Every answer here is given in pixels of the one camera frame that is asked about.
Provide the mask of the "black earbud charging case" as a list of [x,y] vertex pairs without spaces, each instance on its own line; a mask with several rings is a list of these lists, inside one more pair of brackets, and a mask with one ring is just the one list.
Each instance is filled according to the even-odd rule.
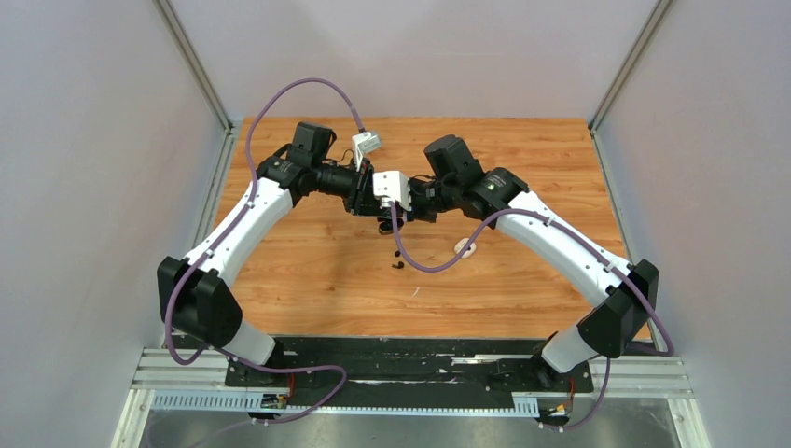
[[381,218],[378,220],[378,233],[380,235],[393,235],[395,229],[398,229],[400,231],[401,228],[403,227],[403,224],[404,221],[400,217],[396,219],[395,224],[393,224],[393,221],[391,219]]

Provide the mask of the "white earbud charging case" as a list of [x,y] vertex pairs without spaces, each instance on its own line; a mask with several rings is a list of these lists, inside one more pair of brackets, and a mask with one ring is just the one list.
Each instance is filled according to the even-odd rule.
[[456,255],[461,257],[461,259],[467,259],[476,252],[477,245],[475,242],[471,242],[468,238],[463,238],[455,244],[453,250]]

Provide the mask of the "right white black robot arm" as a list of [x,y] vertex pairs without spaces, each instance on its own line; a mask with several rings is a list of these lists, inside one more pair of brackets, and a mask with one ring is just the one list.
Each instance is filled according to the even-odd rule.
[[424,151],[433,179],[398,171],[375,175],[373,188],[394,222],[434,220],[460,210],[531,249],[563,274],[591,306],[577,323],[552,334],[533,356],[533,377],[545,389],[594,357],[620,357],[656,315],[659,270],[597,245],[554,213],[528,185],[503,167],[484,170],[465,141],[449,134]]

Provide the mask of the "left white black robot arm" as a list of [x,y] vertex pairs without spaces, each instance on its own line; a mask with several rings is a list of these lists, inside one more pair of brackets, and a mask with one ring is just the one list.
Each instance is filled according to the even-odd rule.
[[380,147],[380,137],[373,131],[354,135],[353,160],[346,166],[327,157],[336,139],[327,126],[300,122],[291,143],[254,168],[244,195],[210,235],[157,269],[166,330],[249,361],[250,373],[263,385],[278,384],[286,363],[275,354],[275,339],[244,319],[231,287],[258,244],[302,198],[318,191],[354,205],[367,190],[372,167],[365,156]]

